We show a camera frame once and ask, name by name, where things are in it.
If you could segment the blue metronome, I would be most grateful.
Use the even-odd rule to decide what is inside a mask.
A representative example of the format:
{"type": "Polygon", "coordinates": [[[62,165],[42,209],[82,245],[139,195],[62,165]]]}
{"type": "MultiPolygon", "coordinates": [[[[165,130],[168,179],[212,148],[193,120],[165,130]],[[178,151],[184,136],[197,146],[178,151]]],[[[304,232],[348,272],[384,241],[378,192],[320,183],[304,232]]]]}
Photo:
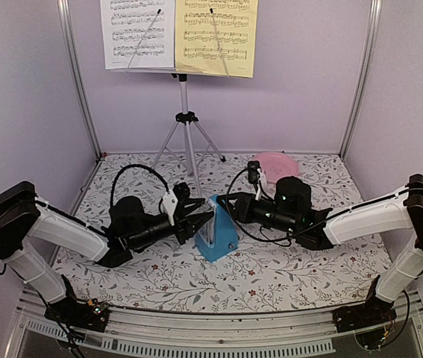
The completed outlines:
{"type": "Polygon", "coordinates": [[[227,211],[218,203],[218,195],[210,196],[205,205],[205,213],[213,212],[213,217],[201,227],[195,238],[195,246],[201,256],[214,263],[238,248],[238,234],[227,211]]]}

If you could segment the white perforated music stand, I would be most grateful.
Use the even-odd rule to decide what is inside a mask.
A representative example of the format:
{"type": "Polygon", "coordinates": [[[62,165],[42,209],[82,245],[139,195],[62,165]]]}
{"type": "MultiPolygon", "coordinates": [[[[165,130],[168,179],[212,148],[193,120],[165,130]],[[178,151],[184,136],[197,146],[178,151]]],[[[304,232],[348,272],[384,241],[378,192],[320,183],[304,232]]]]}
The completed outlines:
{"type": "Polygon", "coordinates": [[[181,104],[182,104],[182,110],[181,112],[176,116],[175,123],[177,125],[182,124],[184,125],[184,136],[185,136],[185,146],[187,151],[187,161],[189,164],[189,173],[193,172],[193,169],[195,167],[195,161],[193,159],[192,153],[192,137],[191,137],[191,127],[193,125],[198,125],[198,119],[196,118],[195,114],[193,114],[189,108],[187,103],[187,78],[189,75],[199,75],[199,74],[188,74],[185,72],[178,72],[175,68],[175,66],[171,69],[130,69],[130,70],[124,70],[124,69],[113,69],[115,71],[123,71],[123,72],[138,72],[138,71],[145,71],[145,72],[154,72],[157,73],[159,71],[164,72],[170,72],[172,76],[176,79],[178,79],[178,83],[181,87],[181,104]]]}

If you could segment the yellow sheet music page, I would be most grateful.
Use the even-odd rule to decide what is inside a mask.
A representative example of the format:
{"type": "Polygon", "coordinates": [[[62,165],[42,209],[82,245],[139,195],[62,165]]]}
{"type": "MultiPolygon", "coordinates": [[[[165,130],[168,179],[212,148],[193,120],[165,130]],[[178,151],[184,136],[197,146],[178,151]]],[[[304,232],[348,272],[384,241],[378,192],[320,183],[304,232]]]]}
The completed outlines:
{"type": "Polygon", "coordinates": [[[257,10],[256,0],[176,1],[176,70],[252,78],[257,10]]]}

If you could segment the white sheet music page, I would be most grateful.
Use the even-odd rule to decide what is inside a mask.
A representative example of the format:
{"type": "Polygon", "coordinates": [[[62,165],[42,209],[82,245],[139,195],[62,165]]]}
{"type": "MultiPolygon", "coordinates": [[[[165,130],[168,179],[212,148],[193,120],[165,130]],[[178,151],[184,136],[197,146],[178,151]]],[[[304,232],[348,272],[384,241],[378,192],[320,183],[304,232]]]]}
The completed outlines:
{"type": "Polygon", "coordinates": [[[175,2],[100,2],[105,69],[171,69],[175,66],[175,2]]]}

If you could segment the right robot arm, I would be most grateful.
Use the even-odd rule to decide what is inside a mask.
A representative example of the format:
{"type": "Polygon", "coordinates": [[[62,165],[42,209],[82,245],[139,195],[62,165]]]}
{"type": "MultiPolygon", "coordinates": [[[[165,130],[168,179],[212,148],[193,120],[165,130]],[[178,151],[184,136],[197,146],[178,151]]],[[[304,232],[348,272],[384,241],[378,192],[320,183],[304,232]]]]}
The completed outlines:
{"type": "Polygon", "coordinates": [[[226,192],[217,198],[237,224],[261,224],[287,234],[300,246],[320,251],[351,239],[409,229],[412,237],[397,260],[372,283],[358,319],[373,325],[386,315],[400,293],[423,273],[423,175],[412,175],[406,186],[354,206],[314,210],[311,187],[291,176],[278,180],[275,196],[226,192]]]}

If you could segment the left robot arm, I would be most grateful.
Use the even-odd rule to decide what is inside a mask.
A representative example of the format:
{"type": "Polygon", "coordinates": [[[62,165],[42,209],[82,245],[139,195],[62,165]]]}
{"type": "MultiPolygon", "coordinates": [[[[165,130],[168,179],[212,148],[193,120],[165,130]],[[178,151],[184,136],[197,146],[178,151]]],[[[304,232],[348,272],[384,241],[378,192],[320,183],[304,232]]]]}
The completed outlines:
{"type": "Polygon", "coordinates": [[[34,287],[68,324],[83,318],[83,307],[67,291],[66,281],[38,254],[32,238],[75,251],[86,259],[115,268],[149,246],[173,236],[179,244],[194,237],[213,217],[203,198],[191,198],[181,183],[163,196],[163,213],[144,211],[141,200],[126,196],[109,209],[110,226],[96,229],[64,213],[23,181],[0,194],[0,260],[34,287]]]}

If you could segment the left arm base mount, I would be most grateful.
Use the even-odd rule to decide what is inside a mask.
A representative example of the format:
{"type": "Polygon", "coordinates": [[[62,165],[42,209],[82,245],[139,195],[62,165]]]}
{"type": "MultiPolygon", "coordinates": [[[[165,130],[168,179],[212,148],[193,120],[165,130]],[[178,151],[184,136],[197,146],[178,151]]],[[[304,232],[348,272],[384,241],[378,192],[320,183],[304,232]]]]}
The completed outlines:
{"type": "Polygon", "coordinates": [[[110,311],[105,305],[76,301],[65,297],[54,304],[47,304],[45,318],[72,327],[103,333],[108,323],[110,311]]]}

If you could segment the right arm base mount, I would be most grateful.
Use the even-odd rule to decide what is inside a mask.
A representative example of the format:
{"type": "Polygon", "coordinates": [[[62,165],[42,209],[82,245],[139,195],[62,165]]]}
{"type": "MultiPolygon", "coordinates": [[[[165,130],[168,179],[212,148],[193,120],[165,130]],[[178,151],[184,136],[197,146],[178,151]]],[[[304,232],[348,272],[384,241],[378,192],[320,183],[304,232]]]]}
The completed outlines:
{"type": "Polygon", "coordinates": [[[393,304],[369,298],[362,304],[343,306],[332,312],[337,332],[361,330],[378,325],[378,328],[357,333],[357,344],[367,351],[382,348],[397,318],[393,304]]]}

